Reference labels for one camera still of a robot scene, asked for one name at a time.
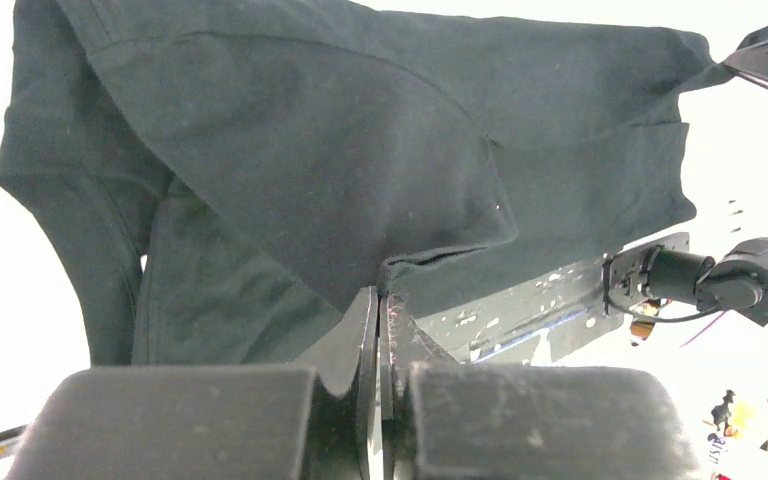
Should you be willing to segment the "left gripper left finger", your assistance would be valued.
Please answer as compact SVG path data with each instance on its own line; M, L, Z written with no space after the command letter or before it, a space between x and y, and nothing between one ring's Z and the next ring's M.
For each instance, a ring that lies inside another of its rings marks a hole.
M361 289L338 324L296 362L315 369L306 479L369 479L377 389L379 296Z

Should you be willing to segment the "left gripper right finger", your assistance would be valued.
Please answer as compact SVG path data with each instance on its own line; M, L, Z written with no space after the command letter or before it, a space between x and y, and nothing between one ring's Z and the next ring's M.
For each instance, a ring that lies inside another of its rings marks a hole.
M396 294L380 302L378 330L384 477L412 479L416 457L409 387L412 366L455 359L419 327L405 300Z

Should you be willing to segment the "black t shirt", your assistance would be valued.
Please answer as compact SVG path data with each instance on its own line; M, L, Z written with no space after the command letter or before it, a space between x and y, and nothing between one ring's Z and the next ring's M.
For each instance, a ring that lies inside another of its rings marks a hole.
M0 187L95 366L288 361L692 219L700 34L350 1L19 1Z

